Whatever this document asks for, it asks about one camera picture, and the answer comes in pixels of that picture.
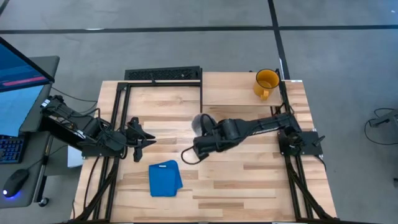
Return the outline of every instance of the caster wheel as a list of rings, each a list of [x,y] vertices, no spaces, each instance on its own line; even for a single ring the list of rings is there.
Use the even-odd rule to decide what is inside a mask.
[[[50,199],[48,198],[43,198],[40,202],[39,202],[39,206],[40,207],[44,207],[49,203]]]

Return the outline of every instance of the computer mouse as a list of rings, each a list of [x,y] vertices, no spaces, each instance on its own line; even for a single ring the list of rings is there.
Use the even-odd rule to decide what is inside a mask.
[[[6,184],[4,184],[4,187],[2,188],[2,194],[6,197],[12,197],[16,195],[28,177],[29,171],[27,169],[19,169],[15,171],[15,173],[8,178]]]

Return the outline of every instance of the gray floor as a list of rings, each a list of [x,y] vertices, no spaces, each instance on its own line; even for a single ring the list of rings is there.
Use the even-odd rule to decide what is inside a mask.
[[[398,24],[398,2],[277,0],[280,26]],[[267,1],[10,0],[0,29],[88,29],[173,26],[268,26]],[[344,220],[398,220],[398,146],[366,140],[365,122],[380,107],[398,108],[398,30],[282,31],[291,79],[302,79],[323,141],[336,211]],[[273,31],[2,35],[28,56],[59,55],[55,86],[98,97],[103,80],[128,68],[200,65],[204,71],[279,67]],[[68,100],[77,110],[90,107]],[[388,125],[369,130],[397,141]],[[52,177],[45,208],[0,210],[2,223],[67,220],[79,172]]]

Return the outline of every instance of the wooden tabletop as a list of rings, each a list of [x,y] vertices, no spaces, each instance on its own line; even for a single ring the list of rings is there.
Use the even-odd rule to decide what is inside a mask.
[[[204,73],[203,80],[208,82],[211,74],[214,75]],[[111,119],[117,83],[103,82],[99,94],[101,117],[108,121]],[[303,83],[285,83],[290,104],[295,110],[299,124],[303,130],[311,130],[312,117]],[[144,156],[140,162],[133,162],[133,149],[130,149],[127,158],[120,162],[112,222],[295,220],[285,162],[279,153],[276,132],[249,137],[227,152],[212,153],[203,162],[190,166],[181,161],[180,152],[190,147],[195,137],[191,129],[191,120],[200,113],[200,89],[134,87],[130,96],[127,120],[133,116],[139,117],[144,130],[156,136],[157,143],[144,149]],[[204,105],[203,110],[216,119],[257,119],[271,115],[269,106],[266,105]],[[191,161],[196,159],[193,152],[186,153],[185,157]],[[178,191],[176,197],[151,197],[148,166],[171,159],[178,162],[183,188]],[[76,214],[80,214],[83,209],[87,180],[94,160],[89,158],[83,164],[75,197]],[[302,160],[309,191],[326,212],[336,216],[323,165],[313,156],[302,156]],[[102,159],[94,170],[88,202],[98,188],[101,165]],[[298,195],[300,203],[303,204],[299,190]],[[105,200],[101,206],[100,217],[104,217],[104,202]]]
[[[266,101],[253,94],[256,72],[205,72],[203,105],[208,106],[279,106],[279,88]]]

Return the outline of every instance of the mug handle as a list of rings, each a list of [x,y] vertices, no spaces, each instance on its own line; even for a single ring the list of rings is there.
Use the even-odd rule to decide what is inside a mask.
[[[264,91],[262,92],[262,95],[260,96],[260,99],[261,99],[261,100],[267,100],[267,99],[268,99],[268,96],[269,96],[269,91],[268,91],[268,90],[264,90]]]

